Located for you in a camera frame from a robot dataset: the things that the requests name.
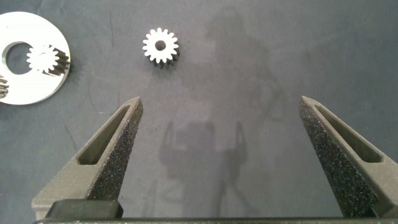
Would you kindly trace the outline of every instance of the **gear hub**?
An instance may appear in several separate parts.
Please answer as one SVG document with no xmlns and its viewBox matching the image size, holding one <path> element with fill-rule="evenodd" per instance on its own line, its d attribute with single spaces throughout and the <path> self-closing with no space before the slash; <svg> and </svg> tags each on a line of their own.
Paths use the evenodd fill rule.
<svg viewBox="0 0 398 224">
<path fill-rule="evenodd" d="M 178 48 L 177 38 L 174 33 L 169 33 L 165 29 L 157 28 L 157 31 L 151 30 L 147 34 L 147 40 L 143 43 L 145 46 L 142 48 L 145 56 L 152 62 L 155 67 L 159 65 L 160 68 L 169 68 L 169 65 L 174 66 L 174 62 L 178 60 L 180 51 Z"/>
</svg>

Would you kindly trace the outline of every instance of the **white disc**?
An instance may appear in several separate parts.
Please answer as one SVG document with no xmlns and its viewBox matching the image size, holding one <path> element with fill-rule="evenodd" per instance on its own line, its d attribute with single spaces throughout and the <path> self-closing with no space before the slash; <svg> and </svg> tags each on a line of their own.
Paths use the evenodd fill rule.
<svg viewBox="0 0 398 224">
<path fill-rule="evenodd" d="M 62 33 L 46 19 L 28 12 L 10 12 L 0 15 L 0 74 L 7 80 L 8 94 L 0 102 L 12 105 L 28 105 L 40 102 L 53 95 L 64 83 L 69 72 L 51 76 L 31 70 L 22 75 L 13 74 L 7 67 L 6 55 L 9 49 L 20 43 L 32 48 L 50 44 L 65 52 L 70 63 L 67 40 Z"/>
</svg>

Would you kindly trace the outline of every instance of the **center hole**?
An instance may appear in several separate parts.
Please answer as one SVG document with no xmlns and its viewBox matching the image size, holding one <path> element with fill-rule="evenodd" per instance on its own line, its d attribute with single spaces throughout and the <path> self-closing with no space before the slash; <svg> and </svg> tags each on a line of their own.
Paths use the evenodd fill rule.
<svg viewBox="0 0 398 224">
<path fill-rule="evenodd" d="M 166 43 L 163 40 L 158 40 L 155 44 L 156 50 L 162 51 L 166 48 Z"/>
<path fill-rule="evenodd" d="M 6 65 L 12 73 L 22 75 L 31 70 L 29 68 L 29 62 L 26 61 L 28 59 L 26 54 L 30 52 L 29 49 L 31 47 L 32 46 L 27 43 L 19 43 L 8 50 Z"/>
</svg>

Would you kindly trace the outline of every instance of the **gear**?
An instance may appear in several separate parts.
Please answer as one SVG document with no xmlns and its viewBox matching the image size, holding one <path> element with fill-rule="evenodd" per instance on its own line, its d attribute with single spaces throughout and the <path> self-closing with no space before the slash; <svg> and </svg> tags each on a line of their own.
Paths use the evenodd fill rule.
<svg viewBox="0 0 398 224">
<path fill-rule="evenodd" d="M 8 85 L 6 85 L 7 80 L 0 75 L 0 99 L 7 96 L 8 93 Z"/>
<path fill-rule="evenodd" d="M 31 69 L 42 72 L 46 75 L 60 76 L 65 73 L 69 62 L 68 56 L 51 45 L 43 45 L 39 48 L 31 48 L 27 62 Z"/>
<path fill-rule="evenodd" d="M 150 34 L 147 34 L 148 39 L 143 41 L 145 46 L 142 49 L 145 56 L 155 67 L 158 65 L 160 68 L 174 66 L 174 62 L 180 56 L 177 38 L 173 37 L 174 33 L 168 34 L 168 32 L 167 29 L 162 32 L 161 28 L 157 28 L 157 31 L 151 30 Z"/>
</svg>

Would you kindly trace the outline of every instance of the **dark table surface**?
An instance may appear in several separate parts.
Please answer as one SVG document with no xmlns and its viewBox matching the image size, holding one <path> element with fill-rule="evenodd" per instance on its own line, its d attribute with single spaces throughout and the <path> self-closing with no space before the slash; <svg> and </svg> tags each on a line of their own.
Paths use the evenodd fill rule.
<svg viewBox="0 0 398 224">
<path fill-rule="evenodd" d="M 0 223 L 34 221 L 32 198 L 136 96 L 125 217 L 341 216 L 302 95 L 398 160 L 398 1 L 0 2 L 12 11 L 56 25 L 75 68 L 41 103 L 0 104 Z M 180 44 L 170 70 L 142 51 L 158 27 Z"/>
</svg>

